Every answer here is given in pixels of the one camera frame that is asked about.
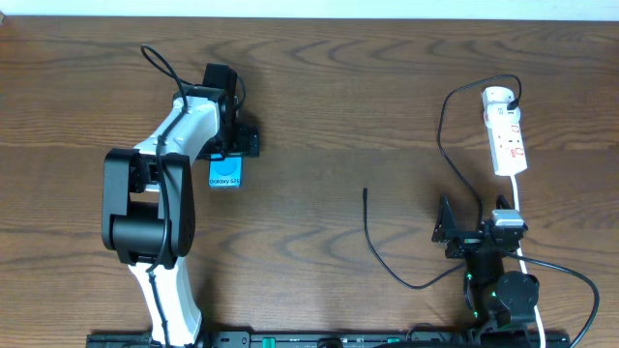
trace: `white power strip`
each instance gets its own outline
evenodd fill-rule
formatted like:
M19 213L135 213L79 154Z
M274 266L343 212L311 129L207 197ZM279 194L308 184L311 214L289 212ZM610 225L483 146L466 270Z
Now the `white power strip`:
M514 93L505 87L488 87L482 93L482 101L494 174L512 176L525 170L520 108L508 109L508 104L514 101Z

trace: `wooden table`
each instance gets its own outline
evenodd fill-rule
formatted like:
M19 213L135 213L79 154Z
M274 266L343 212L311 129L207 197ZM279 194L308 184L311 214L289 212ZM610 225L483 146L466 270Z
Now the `wooden table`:
M376 262L362 187L370 234L400 276L420 283L455 265L430 241L439 194L449 193L463 225L476 206L437 150L440 107L460 85L516 73L529 162L518 176L530 227L523 249L598 284L602 307L582 346L616 346L617 24L83 17L8 17L0 27L0 346L83 346L92 332L151 325L137 282L101 240L103 157L151 134L175 92L139 54L143 43L190 81L207 62L231 65L247 83L243 117L262 135L240 189L211 190L208 163L193 167L188 262L208 323L473 322L462 273L415 292ZM492 174L481 91L452 100L444 144L489 215L511 188ZM590 289L531 272L545 326L574 337Z

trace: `white cable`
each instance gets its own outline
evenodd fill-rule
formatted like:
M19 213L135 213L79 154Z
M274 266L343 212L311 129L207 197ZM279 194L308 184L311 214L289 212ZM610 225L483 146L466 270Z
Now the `white cable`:
M510 175L510 179L512 180L512 191L514 192L514 209L516 209L517 211L520 211L520 202L518 198L518 185L516 182L516 175ZM522 247L519 247L516 250L516 254L520 257L524 256L522 254ZM524 263L524 261L522 260L518 260L518 261L520 264L520 270L524 274L528 275L528 272L526 270L526 264ZM538 332L540 334L540 348L545 348L545 332L544 332L544 324L542 323L542 316L540 315L540 311L538 310L537 305L535 305L533 309L535 310L535 323L538 326Z

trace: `white wall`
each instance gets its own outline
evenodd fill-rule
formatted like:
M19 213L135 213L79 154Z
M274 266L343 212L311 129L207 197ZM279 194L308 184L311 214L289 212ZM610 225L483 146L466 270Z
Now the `white wall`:
M619 0L0 0L6 15L619 20Z

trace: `power cord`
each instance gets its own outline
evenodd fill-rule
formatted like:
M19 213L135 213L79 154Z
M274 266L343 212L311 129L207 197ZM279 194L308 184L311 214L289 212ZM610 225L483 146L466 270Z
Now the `power cord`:
M478 86L478 85L483 84L483 83L487 83L487 82L490 82L490 81L493 81L493 80L503 79L503 78L513 78L518 83L518 97L508 104L508 109L509 110L516 109L518 107L518 103L520 101L520 98L522 97L522 83L520 82L520 79L516 75L513 75L513 74L500 74L500 75L497 75L497 76L484 78L484 79L481 79L479 81L475 81L473 83L469 83L467 85L458 87L454 91L452 91L450 94L448 94L447 98L445 98L445 101L443 101L443 109L441 110L441 118L440 118L440 121L438 122L438 132L436 134L436 142L438 143L438 149L441 151L441 155L443 155L443 157L445 158L447 163L452 167L452 169L454 169L454 172L456 173L456 175L460 178L460 180L464 183L464 185L471 191L471 193L473 193L473 196L475 196L475 200L477 201L477 206L478 206L478 211L479 211L478 218L477 218L478 224L481 224L484 221L484 204L482 203L482 197L473 188L471 183L469 183L464 178L464 176L462 176L462 174L459 172L459 170L457 170L456 165L452 162L452 160L449 158L449 156L447 156L447 153L445 153L445 150L443 150L443 145L441 144L441 133L442 133L442 130L443 130L443 121L445 119L445 112L447 111L447 103L448 103L449 99L452 97L452 95L456 94L457 92L469 89L471 87L475 87L475 86Z
M172 77L174 81L176 81L176 85L178 86L178 89L181 93L181 97L183 98L183 108L181 109L181 112L179 113L179 115L176 116L172 120L172 122L170 122L170 124L165 128L165 130L163 130L162 133L157 136L157 147L155 148L155 162L157 165L158 181L160 185L160 192L162 194L162 203L163 203L163 237L162 237L162 247L159 250L159 253L157 255L157 258L155 259L155 262L153 262L153 265L151 265L151 267L149 267L146 270L146 273L151 273L157 268L157 266L159 266L162 263L162 256L163 256L163 253L165 252L165 248L167 247L167 240L168 240L169 228L170 228L169 226L170 205L169 205L169 200L167 198L167 185L165 183L165 175L163 173L162 148L163 146L165 146L165 139L167 138L167 135L172 131L174 126L181 120L181 118L185 114L187 114L189 104L187 102L187 92L185 91L185 88L183 88L183 81L185 80L182 80L181 78L178 77L174 69L172 69L172 67L167 63L165 58L163 58L157 52L157 50L155 50L155 48L149 46L148 44L143 44L140 50L142 52L142 55L144 56L144 58L146 58L147 61L149 61L159 71L163 72L167 76ZM149 57L148 53L146 53L147 50L152 52L165 65L165 67L167 68L169 72L164 71L159 65L157 65L151 59L151 57Z
M156 53L155 49L147 44L143 44L142 47L147 46L148 48L142 48L142 55L144 56L144 58L146 58L146 60L155 68L157 68L158 71L162 72L164 75L173 78L174 80L176 80L178 78L178 76L174 77L175 73L171 73L169 72L170 69L168 69L168 71L166 71L164 68L162 68L159 64L157 64L157 62L155 62L151 57L148 56L148 54L146 54L146 52L144 52L144 49L148 49L149 51L153 52L153 54L155 54L157 56L157 58L159 58L160 61L162 61L162 63L166 66L169 67L169 65L167 64L167 62L165 62L163 60L163 58L159 55L159 53ZM243 98L241 99L241 101L237 102L236 107L235 107L235 111L239 111L241 109L241 107L243 107L243 104L245 103L245 97L247 95L247 90L245 88L245 81L243 80L243 78L241 78L240 75L237 74L236 78L239 80L239 84L241 85L241 92L243 92ZM188 82L182 78L178 78L178 81L181 81L181 83L188 85L188 86L197 86L196 84L193 84L191 82Z
M151 283L151 288L153 289L153 297L155 298L155 306L157 307L157 312L159 316L162 318L162 328L163 328L163 339L165 340L165 347L170 346L170 335L167 331L167 319L165 319L165 313L163 312L162 299L159 297L159 291L157 290L157 283L155 282L155 273L148 273L148 281Z
M374 246L371 244L371 240L369 239L369 232L368 232L368 188L364 188L364 229L366 231L366 240L368 241L369 250L371 250L371 253L374 254L374 256L376 257L376 260L378 260L378 262L380 262L380 264L383 266L383 268L385 268L387 273L389 273L393 278L395 278L400 284L404 285L405 287L407 287L409 289L412 289L412 290L426 289L427 287L429 287L430 285L434 284L438 280L440 280L440 279L444 278L445 276L448 276L448 275L452 274L453 272L455 272L455 271L461 269L462 267L464 267L464 264L461 263L461 264L451 268L450 270L445 271L444 273L442 273L438 277L434 278L433 280L431 280L431 281L429 281L429 282L427 282L426 284L423 284L423 285L413 285L413 284L410 284L410 283L402 280L402 278L400 278L398 275L396 275L394 273L394 271L392 271L389 268L389 266L387 266L387 264L385 263L385 261L383 261L383 259L380 257L380 255L378 255L378 252L376 252L376 249L374 249Z
M512 181L512 191L514 192L514 209L516 209L517 211L520 211L520 199L518 198L518 185L516 181L516 175L511 175L510 179ZM520 241L518 241L518 249L516 250L516 254L518 256L524 256L522 254L522 247L520 246ZM518 263L520 264L520 270L524 274L528 275L529 272L526 269L526 264L524 263L524 261L518 260ZM538 333L540 335L540 348L545 348L545 331L544 331L544 322L542 322L542 315L540 315L540 310L538 309L537 305L533 307L533 310L535 311L535 323L538 327Z

